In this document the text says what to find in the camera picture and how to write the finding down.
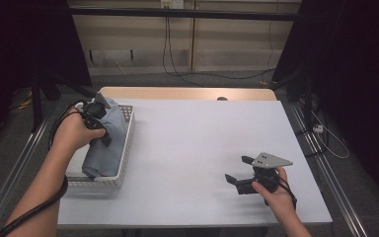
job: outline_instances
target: white basket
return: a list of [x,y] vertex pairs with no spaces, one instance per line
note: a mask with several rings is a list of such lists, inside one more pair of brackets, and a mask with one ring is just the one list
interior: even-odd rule
[[125,106],[125,105],[119,105],[122,115],[124,116],[125,124],[127,125],[127,134],[125,136],[125,144],[124,148],[122,149],[121,154],[121,160],[119,162],[119,168],[116,176],[113,177],[97,177],[94,180],[88,178],[85,174],[72,174],[69,169],[78,169],[78,167],[82,167],[83,161],[85,160],[86,152],[88,151],[89,147],[83,148],[82,152],[79,152],[79,154],[75,153],[75,156],[73,159],[75,159],[75,162],[72,162],[69,164],[69,167],[67,168],[66,176],[69,183],[69,187],[72,188],[120,188],[122,185],[122,182],[124,180],[124,174],[125,174],[125,167],[127,165],[128,161],[128,153],[131,146],[131,140],[134,132],[134,111],[133,106]]

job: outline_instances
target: human hand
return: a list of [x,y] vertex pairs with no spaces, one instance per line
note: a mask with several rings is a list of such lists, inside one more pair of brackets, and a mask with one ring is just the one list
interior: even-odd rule
[[92,139],[104,136],[105,133],[103,128],[88,129],[78,114],[78,110],[71,108],[54,135],[52,147],[75,152]]
[[[287,174],[283,168],[277,167],[276,171],[278,172],[279,178],[288,182]],[[280,183],[287,186],[288,183],[285,184],[281,179]],[[284,221],[289,221],[291,218],[297,218],[292,198],[288,191],[282,187],[278,187],[274,193],[270,193],[263,185],[256,181],[252,182],[252,187],[267,201],[278,222],[282,223]]]

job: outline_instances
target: table surface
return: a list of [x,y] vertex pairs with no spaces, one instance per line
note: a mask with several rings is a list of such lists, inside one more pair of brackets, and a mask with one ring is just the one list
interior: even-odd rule
[[[134,106],[136,124],[124,183],[113,191],[69,190],[61,200],[59,227],[276,224],[259,195],[239,196],[224,178],[224,174],[252,178],[252,167],[242,163],[241,156],[255,158],[261,152],[293,161],[286,171],[304,223],[332,222],[285,111],[272,91],[103,88],[102,92],[120,104]],[[229,101],[213,101],[217,97]]]

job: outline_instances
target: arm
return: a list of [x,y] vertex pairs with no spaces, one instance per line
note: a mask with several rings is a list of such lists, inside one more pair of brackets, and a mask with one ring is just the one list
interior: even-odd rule
[[[41,168],[11,213],[7,224],[57,193],[75,151],[104,134],[103,129],[86,128],[80,115],[68,116],[57,130]],[[27,220],[9,236],[56,236],[58,208],[59,201]]]
[[[281,167],[276,168],[276,170],[278,171],[279,177],[284,181],[287,181],[285,170]],[[270,193],[258,182],[252,182],[252,187],[266,199],[276,220],[282,225],[287,236],[311,236],[300,218],[297,216],[292,204],[291,196],[286,190],[279,187],[274,193]]]

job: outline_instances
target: gray cloth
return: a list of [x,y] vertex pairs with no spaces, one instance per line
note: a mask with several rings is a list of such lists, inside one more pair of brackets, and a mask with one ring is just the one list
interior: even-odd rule
[[113,99],[106,100],[111,109],[106,109],[107,114],[100,122],[107,129],[112,142],[106,146],[101,139],[97,139],[90,146],[82,165],[82,172],[91,178],[116,176],[127,133],[120,107]]

